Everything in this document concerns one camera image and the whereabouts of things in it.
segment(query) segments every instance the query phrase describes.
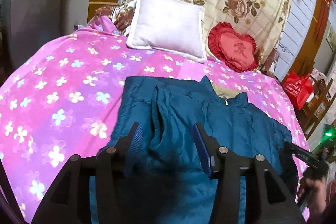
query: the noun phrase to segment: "bed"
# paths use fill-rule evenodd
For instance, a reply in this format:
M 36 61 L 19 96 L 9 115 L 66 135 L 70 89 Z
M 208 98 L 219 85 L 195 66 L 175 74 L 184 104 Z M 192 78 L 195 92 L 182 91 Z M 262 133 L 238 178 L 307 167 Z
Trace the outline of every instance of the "bed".
M 279 83 L 258 71 L 236 73 L 215 58 L 204 64 L 159 50 L 127 48 L 106 16 L 48 42 L 0 88 L 0 157 L 21 212 L 32 217 L 73 154 L 95 155 L 109 141 L 127 76 L 200 81 L 247 92 L 249 102 L 284 124 L 308 149 Z M 299 177 L 305 164 L 294 158 Z

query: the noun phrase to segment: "teal jacket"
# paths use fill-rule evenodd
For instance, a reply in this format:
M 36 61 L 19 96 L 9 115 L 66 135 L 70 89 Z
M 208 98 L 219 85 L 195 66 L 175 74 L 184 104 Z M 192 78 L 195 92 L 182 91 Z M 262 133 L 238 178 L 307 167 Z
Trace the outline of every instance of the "teal jacket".
M 284 142 L 292 142 L 291 132 L 248 103 L 246 93 L 229 99 L 227 106 L 206 76 L 200 82 L 128 77 L 107 146 L 127 135 L 134 122 L 143 127 L 141 163 L 131 178 L 115 182 L 118 203 L 129 223 L 209 222 L 217 180 L 209 180 L 203 173 L 190 134 L 196 122 L 221 146 L 247 157 L 262 154 L 279 174 L 297 177 L 292 156 L 285 160 L 281 156 Z M 242 178 L 239 223 L 244 223 L 244 215 Z

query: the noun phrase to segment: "person's hand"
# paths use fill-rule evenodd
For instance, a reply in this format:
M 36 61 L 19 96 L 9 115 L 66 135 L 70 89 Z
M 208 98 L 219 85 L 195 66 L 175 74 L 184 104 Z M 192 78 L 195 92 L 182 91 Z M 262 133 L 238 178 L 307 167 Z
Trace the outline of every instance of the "person's hand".
M 312 180 L 308 178 L 302 178 L 300 180 L 300 189 L 297 196 L 300 198 L 304 192 L 310 188 L 310 196 L 308 197 L 307 208 L 310 211 L 310 219 L 316 220 L 323 213 L 326 208 L 326 179 Z

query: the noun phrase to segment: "metal screw head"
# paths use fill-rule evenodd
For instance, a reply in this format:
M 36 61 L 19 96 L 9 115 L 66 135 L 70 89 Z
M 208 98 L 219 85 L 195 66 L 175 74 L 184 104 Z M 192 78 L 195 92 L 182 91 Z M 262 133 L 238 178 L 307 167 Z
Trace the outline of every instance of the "metal screw head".
M 265 160 L 265 157 L 261 154 L 258 154 L 255 156 L 255 158 L 258 160 L 258 161 L 264 161 Z
M 71 157 L 70 157 L 70 160 L 71 161 L 76 161 L 76 160 L 78 160 L 79 159 L 79 155 L 77 155 L 77 154 L 74 154 L 74 155 L 72 155 Z
M 113 153 L 116 152 L 116 148 L 115 148 L 114 146 L 109 147 L 108 149 L 106 149 L 106 152 L 107 152 L 108 154 L 113 154 Z
M 218 151 L 223 153 L 223 154 L 226 154 L 229 152 L 229 149 L 225 146 L 221 146 L 220 148 L 218 148 Z

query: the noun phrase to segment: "picture frame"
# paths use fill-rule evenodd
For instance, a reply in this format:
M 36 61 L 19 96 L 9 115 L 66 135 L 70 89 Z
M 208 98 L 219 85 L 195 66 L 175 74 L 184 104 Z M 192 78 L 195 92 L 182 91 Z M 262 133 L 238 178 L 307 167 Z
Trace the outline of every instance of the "picture frame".
M 336 49 L 336 33 L 331 24 L 327 30 L 327 35 L 325 37 L 332 51 Z

